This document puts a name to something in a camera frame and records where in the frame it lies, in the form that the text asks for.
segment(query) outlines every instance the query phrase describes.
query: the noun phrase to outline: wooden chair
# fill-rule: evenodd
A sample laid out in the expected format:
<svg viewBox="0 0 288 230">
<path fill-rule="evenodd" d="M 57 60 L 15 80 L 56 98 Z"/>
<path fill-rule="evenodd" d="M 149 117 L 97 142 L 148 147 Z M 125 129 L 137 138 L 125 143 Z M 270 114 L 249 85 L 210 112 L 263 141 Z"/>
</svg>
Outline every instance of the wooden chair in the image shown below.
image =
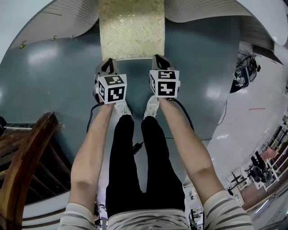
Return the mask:
<svg viewBox="0 0 288 230">
<path fill-rule="evenodd" d="M 22 229 L 25 204 L 70 190 L 71 164 L 53 137 L 54 113 L 29 130 L 8 128 L 0 137 L 0 227 Z"/>
</svg>

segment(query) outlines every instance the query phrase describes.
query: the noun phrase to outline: wood grain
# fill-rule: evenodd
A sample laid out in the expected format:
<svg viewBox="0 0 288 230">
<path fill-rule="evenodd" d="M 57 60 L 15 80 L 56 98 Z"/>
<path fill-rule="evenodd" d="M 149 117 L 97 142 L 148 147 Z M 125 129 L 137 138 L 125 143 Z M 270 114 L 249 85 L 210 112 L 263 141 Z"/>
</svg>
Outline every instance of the wood grain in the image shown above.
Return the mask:
<svg viewBox="0 0 288 230">
<path fill-rule="evenodd" d="M 12 152 L 20 147 L 23 138 L 29 133 L 29 130 L 15 130 L 3 133 L 0 137 L 0 156 Z"/>
<path fill-rule="evenodd" d="M 0 172 L 0 180 L 3 180 L 7 174 L 8 170 L 4 170 L 2 172 Z"/>
<path fill-rule="evenodd" d="M 22 227 L 15 226 L 13 223 L 7 221 L 2 215 L 0 215 L 0 227 L 3 230 L 21 230 Z"/>
<path fill-rule="evenodd" d="M 54 175 L 57 180 L 64 185 L 67 189 L 70 189 L 70 176 L 71 171 L 66 166 L 59 155 L 62 154 L 62 150 L 55 143 L 49 142 L 40 161 L 47 168 L 47 170 Z"/>
<path fill-rule="evenodd" d="M 56 195 L 50 188 L 48 188 L 42 181 L 40 181 L 35 175 L 32 177 L 30 188 L 33 188 L 38 194 L 44 198 L 52 197 Z"/>
<path fill-rule="evenodd" d="M 57 128 L 54 113 L 46 113 L 27 133 L 8 169 L 0 192 L 0 213 L 15 226 L 22 225 L 27 191 L 40 157 Z"/>
<path fill-rule="evenodd" d="M 45 166 L 43 163 L 39 162 L 38 164 L 38 168 L 41 170 L 41 172 L 43 172 L 47 178 L 49 178 L 50 180 L 52 180 L 59 188 L 61 188 L 62 190 L 60 192 L 64 192 L 67 191 L 68 188 L 66 188 Z"/>
</svg>

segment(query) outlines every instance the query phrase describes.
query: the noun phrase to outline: white sneaker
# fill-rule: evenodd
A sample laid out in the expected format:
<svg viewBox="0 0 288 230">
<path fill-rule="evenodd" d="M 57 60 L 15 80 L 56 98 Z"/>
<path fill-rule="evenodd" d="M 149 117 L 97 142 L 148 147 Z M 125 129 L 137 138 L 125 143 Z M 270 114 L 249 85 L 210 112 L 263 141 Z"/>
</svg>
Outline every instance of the white sneaker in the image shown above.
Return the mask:
<svg viewBox="0 0 288 230">
<path fill-rule="evenodd" d="M 146 110 L 144 113 L 144 119 L 147 116 L 156 117 L 159 105 L 160 105 L 160 103 L 158 101 L 158 98 L 155 95 L 153 95 L 147 103 L 147 107 L 146 107 Z"/>
<path fill-rule="evenodd" d="M 123 115 L 130 115 L 132 116 L 132 113 L 127 105 L 126 102 L 119 102 L 119 103 L 116 103 L 114 105 L 115 109 L 116 109 L 116 112 L 117 114 L 122 117 Z"/>
</svg>

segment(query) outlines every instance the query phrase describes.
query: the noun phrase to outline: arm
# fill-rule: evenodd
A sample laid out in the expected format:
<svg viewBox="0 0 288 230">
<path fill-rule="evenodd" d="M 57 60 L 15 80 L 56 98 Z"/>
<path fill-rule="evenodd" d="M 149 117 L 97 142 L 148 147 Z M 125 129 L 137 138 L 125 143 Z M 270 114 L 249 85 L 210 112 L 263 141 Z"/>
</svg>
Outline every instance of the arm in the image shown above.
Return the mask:
<svg viewBox="0 0 288 230">
<path fill-rule="evenodd" d="M 225 190 L 215 173 L 211 157 L 175 104 L 166 98 L 159 98 L 159 101 L 187 174 L 201 203 L 205 204 L 215 193 Z"/>
<path fill-rule="evenodd" d="M 71 171 L 69 203 L 80 204 L 94 213 L 106 133 L 114 104 L 103 105 L 78 151 Z"/>
</svg>

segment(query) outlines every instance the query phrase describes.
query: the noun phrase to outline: leg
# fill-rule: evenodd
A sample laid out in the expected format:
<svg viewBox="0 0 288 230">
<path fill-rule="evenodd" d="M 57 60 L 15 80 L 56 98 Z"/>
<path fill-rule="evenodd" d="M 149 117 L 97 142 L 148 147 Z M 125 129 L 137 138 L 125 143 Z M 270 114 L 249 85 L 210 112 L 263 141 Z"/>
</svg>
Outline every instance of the leg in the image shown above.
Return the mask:
<svg viewBox="0 0 288 230">
<path fill-rule="evenodd" d="M 141 124 L 148 156 L 148 208 L 176 208 L 185 211 L 182 183 L 174 173 L 164 132 L 156 119 L 147 116 Z"/>
<path fill-rule="evenodd" d="M 252 156 L 252 157 L 251 157 L 251 161 L 252 161 L 252 163 L 253 163 L 254 166 L 260 168 L 260 165 L 259 165 L 258 161 L 255 159 L 255 157 Z"/>
<path fill-rule="evenodd" d="M 263 161 L 262 157 L 259 155 L 258 152 L 256 152 L 255 155 L 256 155 L 257 160 L 258 160 L 258 163 L 259 163 L 259 165 L 260 165 L 260 169 L 261 169 L 261 170 L 264 170 L 265 167 L 266 167 L 265 162 Z"/>
<path fill-rule="evenodd" d="M 130 115 L 120 118 L 114 132 L 110 155 L 109 184 L 106 189 L 106 210 L 112 215 L 141 209 L 142 191 L 132 154 L 134 121 Z"/>
</svg>

